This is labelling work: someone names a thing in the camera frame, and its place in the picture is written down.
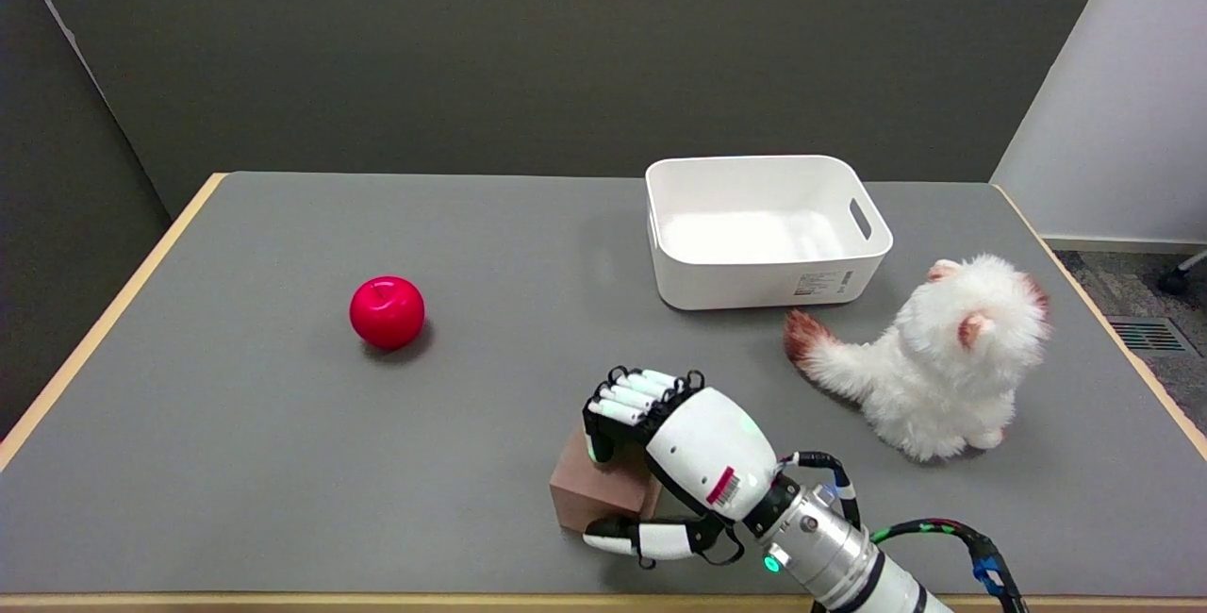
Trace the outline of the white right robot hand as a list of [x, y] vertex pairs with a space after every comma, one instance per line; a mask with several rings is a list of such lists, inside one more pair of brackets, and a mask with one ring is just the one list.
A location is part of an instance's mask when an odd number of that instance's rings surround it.
[[643, 570], [702, 555], [721, 535], [733, 538], [737, 524], [760, 538], [801, 492], [759, 425], [699, 370], [677, 376], [618, 364], [582, 415], [591, 462], [606, 466], [624, 446], [639, 446], [661, 488], [694, 510], [686, 518], [606, 516], [587, 524], [587, 544], [639, 557]]

